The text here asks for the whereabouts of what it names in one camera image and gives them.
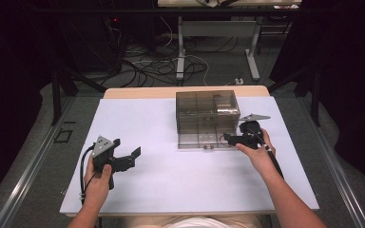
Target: black controller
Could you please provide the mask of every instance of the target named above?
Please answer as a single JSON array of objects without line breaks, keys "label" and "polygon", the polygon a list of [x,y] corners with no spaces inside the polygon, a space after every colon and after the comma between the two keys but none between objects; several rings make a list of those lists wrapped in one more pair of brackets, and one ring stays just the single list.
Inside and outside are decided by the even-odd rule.
[{"label": "black controller", "polygon": [[[135,167],[135,159],[141,155],[141,147],[135,149],[131,155],[114,158],[114,149],[121,144],[120,139],[114,142],[106,138],[99,137],[92,152],[94,171],[102,173],[106,164],[111,165],[111,174],[115,172],[124,172],[129,168]],[[109,189],[114,188],[114,179],[109,179]]]},{"label": "black controller", "polygon": [[258,149],[259,145],[265,145],[265,149],[268,151],[269,158],[271,158],[275,168],[277,168],[278,172],[283,177],[283,173],[274,153],[272,153],[271,148],[269,148],[269,146],[263,140],[262,129],[260,128],[259,123],[257,121],[244,122],[240,124],[240,132],[242,133],[241,136],[232,136],[223,133],[223,137],[230,145],[236,145],[237,143],[240,143],[252,149]]}]

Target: black fabric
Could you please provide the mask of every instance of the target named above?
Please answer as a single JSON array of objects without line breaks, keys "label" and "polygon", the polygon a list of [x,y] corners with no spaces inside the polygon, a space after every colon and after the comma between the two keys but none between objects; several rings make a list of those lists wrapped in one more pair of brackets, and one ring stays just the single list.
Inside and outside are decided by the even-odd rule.
[{"label": "black fabric", "polygon": [[0,182],[41,108],[48,67],[23,24],[16,1],[0,1]]},{"label": "black fabric", "polygon": [[365,4],[349,0],[344,6],[335,16],[297,18],[271,79],[279,82],[324,54],[320,101],[339,128],[336,152],[365,174]]}]

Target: clear acrylic box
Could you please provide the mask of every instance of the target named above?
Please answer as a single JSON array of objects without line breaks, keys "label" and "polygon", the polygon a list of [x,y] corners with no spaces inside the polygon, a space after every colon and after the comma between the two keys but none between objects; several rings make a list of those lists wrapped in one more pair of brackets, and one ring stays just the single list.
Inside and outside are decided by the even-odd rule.
[{"label": "clear acrylic box", "polygon": [[236,135],[240,110],[233,90],[176,93],[179,148],[225,148]]}]

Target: right hand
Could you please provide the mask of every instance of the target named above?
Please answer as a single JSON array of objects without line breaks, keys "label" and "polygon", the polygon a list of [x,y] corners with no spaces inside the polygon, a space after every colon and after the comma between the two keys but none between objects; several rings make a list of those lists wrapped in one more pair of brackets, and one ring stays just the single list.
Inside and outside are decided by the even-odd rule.
[{"label": "right hand", "polygon": [[[262,129],[262,133],[265,143],[269,146],[269,148],[271,148],[272,152],[275,155],[276,149],[269,139],[268,132],[265,129]],[[252,149],[243,144],[237,143],[236,147],[238,148],[238,150],[240,150],[242,153],[250,158],[251,163],[253,163],[254,167],[257,169],[262,177],[266,174],[277,172],[277,169],[269,158],[268,152],[266,151],[264,145],[258,149]]]}]

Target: table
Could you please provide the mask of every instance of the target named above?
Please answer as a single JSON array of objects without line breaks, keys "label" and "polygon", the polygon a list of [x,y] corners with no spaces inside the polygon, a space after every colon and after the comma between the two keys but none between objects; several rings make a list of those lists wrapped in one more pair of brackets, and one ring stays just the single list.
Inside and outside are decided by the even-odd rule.
[{"label": "table", "polygon": [[[260,121],[278,151],[277,160],[288,184],[312,209],[318,209],[275,99],[264,86],[111,88],[100,101],[83,152],[102,135],[121,139],[114,156],[142,155],[136,167],[115,173],[100,216],[209,215],[273,213],[266,186],[245,155],[226,149],[178,149],[175,113],[177,91],[229,90],[243,113],[269,115]],[[79,162],[60,212],[75,216],[79,201]]]},{"label": "table", "polygon": [[[299,5],[301,0],[239,0],[232,3],[231,7],[265,7],[274,5]],[[202,5],[196,0],[159,0],[160,7],[167,8],[192,8]],[[185,49],[184,36],[240,36],[252,37],[251,46],[245,50],[248,66],[253,80],[259,80],[259,72],[254,59],[254,53],[259,39],[262,17],[255,21],[183,21],[179,16],[179,60],[177,63],[177,80],[183,79]]]}]

